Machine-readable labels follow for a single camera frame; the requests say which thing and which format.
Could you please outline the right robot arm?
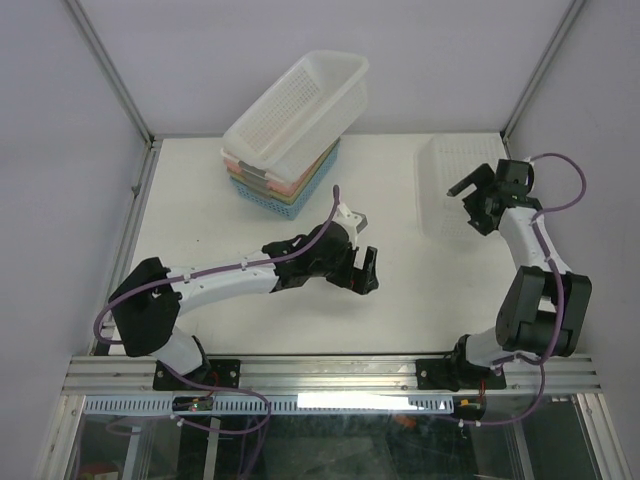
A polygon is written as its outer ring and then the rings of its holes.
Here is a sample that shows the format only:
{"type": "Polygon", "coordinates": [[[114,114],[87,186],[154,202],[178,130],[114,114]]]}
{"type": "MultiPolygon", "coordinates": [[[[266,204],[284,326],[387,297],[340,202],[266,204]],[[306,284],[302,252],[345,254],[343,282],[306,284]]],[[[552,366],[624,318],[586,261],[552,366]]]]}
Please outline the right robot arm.
{"type": "Polygon", "coordinates": [[[532,195],[534,162],[482,164],[447,193],[471,191],[463,200],[469,225],[483,236],[499,233],[516,268],[495,326],[460,337],[445,358],[445,386],[452,391],[480,385],[507,363],[541,367],[552,357],[571,356],[577,347],[592,283],[561,259],[545,226],[546,215],[575,203],[543,207],[532,195]]]}

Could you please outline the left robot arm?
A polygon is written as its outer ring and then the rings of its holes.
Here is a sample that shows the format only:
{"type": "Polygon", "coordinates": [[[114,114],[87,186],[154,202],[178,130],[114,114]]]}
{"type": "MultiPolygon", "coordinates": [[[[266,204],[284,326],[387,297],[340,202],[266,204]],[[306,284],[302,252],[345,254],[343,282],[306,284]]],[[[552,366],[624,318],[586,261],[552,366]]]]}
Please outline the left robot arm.
{"type": "Polygon", "coordinates": [[[111,294],[108,310],[127,356],[150,356],[194,389],[206,383],[212,368],[201,342],[178,327],[181,315],[239,296],[300,288],[312,278],[367,295],[379,286],[378,251],[368,247],[361,266],[358,251],[348,230],[331,221],[204,272],[169,268],[151,257],[111,294]]]}

